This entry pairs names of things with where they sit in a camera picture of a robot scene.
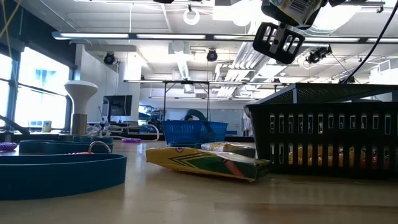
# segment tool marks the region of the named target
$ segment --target white lamp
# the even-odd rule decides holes
[[[86,134],[88,100],[98,91],[98,87],[86,81],[69,81],[65,89],[73,102],[72,135]]]

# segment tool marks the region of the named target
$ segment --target wooden table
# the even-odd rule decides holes
[[[114,153],[128,156],[124,185],[0,201],[0,223],[398,223],[393,183],[272,174],[248,183],[179,173],[146,163],[145,150],[163,146],[116,141]]]

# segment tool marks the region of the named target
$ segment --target blue plastic basket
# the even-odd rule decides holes
[[[227,123],[213,121],[163,121],[166,143],[224,141]]]

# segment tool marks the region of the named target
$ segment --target window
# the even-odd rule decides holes
[[[6,116],[9,85],[8,80],[11,77],[12,59],[0,54],[0,114]],[[5,122],[0,120],[0,127],[3,127]]]
[[[23,127],[41,128],[51,121],[64,128],[69,67],[28,47],[21,53],[15,122]]]

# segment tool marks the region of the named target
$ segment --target security camera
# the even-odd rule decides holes
[[[214,62],[215,60],[217,60],[216,50],[210,49],[209,52],[207,53],[207,61]]]
[[[116,58],[114,57],[114,52],[107,52],[104,58],[104,63],[107,65],[114,65],[116,63]]]

